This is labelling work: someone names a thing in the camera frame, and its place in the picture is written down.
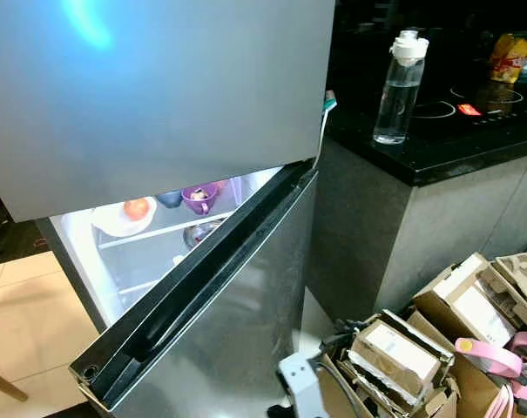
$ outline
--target tile floor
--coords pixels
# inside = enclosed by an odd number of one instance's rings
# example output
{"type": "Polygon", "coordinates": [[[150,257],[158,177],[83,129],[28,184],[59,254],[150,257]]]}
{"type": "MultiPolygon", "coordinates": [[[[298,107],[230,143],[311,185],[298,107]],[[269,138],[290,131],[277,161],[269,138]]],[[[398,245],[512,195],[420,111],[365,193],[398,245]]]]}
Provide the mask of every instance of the tile floor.
{"type": "Polygon", "coordinates": [[[67,366],[96,336],[52,253],[0,264],[0,374],[29,395],[0,392],[0,418],[42,418],[84,401],[67,366]]]}

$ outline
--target wooden chair leg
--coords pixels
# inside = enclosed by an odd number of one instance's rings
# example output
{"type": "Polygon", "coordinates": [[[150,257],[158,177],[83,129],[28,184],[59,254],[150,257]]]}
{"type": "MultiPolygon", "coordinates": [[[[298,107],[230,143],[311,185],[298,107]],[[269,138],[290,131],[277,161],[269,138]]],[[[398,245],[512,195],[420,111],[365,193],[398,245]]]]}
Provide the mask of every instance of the wooden chair leg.
{"type": "Polygon", "coordinates": [[[29,397],[23,390],[16,388],[14,385],[6,381],[1,375],[0,390],[21,402],[27,401],[27,398],[29,397]]]}

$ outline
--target purple cup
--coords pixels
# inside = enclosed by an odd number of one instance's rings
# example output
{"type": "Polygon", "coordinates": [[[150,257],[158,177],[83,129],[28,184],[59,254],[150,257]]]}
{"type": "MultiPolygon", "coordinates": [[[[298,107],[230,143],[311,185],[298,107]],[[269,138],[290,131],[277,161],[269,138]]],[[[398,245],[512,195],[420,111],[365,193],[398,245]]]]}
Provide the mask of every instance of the purple cup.
{"type": "Polygon", "coordinates": [[[186,202],[186,205],[190,207],[198,215],[207,215],[214,205],[214,201],[217,199],[217,192],[219,188],[214,183],[206,183],[204,185],[195,185],[193,187],[187,187],[182,190],[182,198],[186,202]],[[205,199],[193,200],[190,198],[193,192],[196,190],[203,189],[207,197],[205,199]]]}

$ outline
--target cardboard box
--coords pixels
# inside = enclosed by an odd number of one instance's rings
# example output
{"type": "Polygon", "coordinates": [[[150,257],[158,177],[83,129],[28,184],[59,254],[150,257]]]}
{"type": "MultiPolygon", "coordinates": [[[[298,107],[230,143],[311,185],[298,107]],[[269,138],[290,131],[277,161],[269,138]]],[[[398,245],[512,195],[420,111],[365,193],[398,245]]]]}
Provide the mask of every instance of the cardboard box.
{"type": "Polygon", "coordinates": [[[417,413],[443,384],[453,354],[389,311],[367,323],[336,366],[390,416],[417,413]]]}
{"type": "Polygon", "coordinates": [[[493,266],[527,299],[527,253],[497,257],[493,266]]]}
{"type": "MultiPolygon", "coordinates": [[[[329,413],[332,418],[354,418],[355,412],[352,407],[347,394],[342,390],[337,380],[344,379],[342,374],[334,366],[333,362],[329,357],[324,354],[321,357],[321,361],[329,366],[333,371],[334,377],[324,368],[317,373],[319,379],[319,387],[321,390],[321,397],[323,399],[323,405],[325,410],[329,413]]],[[[362,403],[360,398],[356,396],[356,393],[352,388],[348,391],[350,398],[358,410],[358,414],[361,418],[374,418],[362,403]]]]}
{"type": "Polygon", "coordinates": [[[476,284],[489,267],[478,253],[443,270],[414,296],[418,309],[451,341],[472,337],[503,347],[517,331],[476,284]]]}
{"type": "MultiPolygon", "coordinates": [[[[455,351],[454,345],[419,312],[414,311],[408,323],[437,342],[455,351]]],[[[456,378],[460,390],[460,400],[456,404],[456,415],[463,418],[484,416],[499,387],[481,370],[460,354],[455,355],[455,365],[450,373],[456,378]]],[[[523,417],[515,411],[514,417],[523,417]]]]}
{"type": "Polygon", "coordinates": [[[413,396],[431,383],[441,366],[436,356],[382,320],[375,320],[359,333],[350,350],[413,396]]]}
{"type": "MultiPolygon", "coordinates": [[[[326,354],[321,357],[321,361],[331,367],[336,379],[344,379],[326,354]]],[[[347,394],[341,389],[338,381],[324,369],[321,369],[317,376],[323,404],[331,418],[355,418],[354,409],[350,400],[347,394]]],[[[374,418],[374,415],[364,405],[365,398],[361,399],[352,388],[349,389],[348,393],[361,418],[374,418]]],[[[451,385],[447,389],[439,388],[432,392],[423,407],[415,414],[415,417],[456,418],[457,399],[458,388],[456,386],[451,385]]]]}
{"type": "Polygon", "coordinates": [[[527,326],[527,300],[490,263],[477,274],[479,286],[497,310],[517,329],[527,326]]]}

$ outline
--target blue bowl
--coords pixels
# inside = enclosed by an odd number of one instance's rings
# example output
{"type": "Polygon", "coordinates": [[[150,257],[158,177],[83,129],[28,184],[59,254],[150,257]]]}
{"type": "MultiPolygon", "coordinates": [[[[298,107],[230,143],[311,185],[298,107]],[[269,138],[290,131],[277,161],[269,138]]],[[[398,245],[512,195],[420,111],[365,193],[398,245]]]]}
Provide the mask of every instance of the blue bowl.
{"type": "Polygon", "coordinates": [[[178,207],[182,203],[182,191],[172,190],[171,192],[157,194],[155,198],[168,208],[178,207]]]}

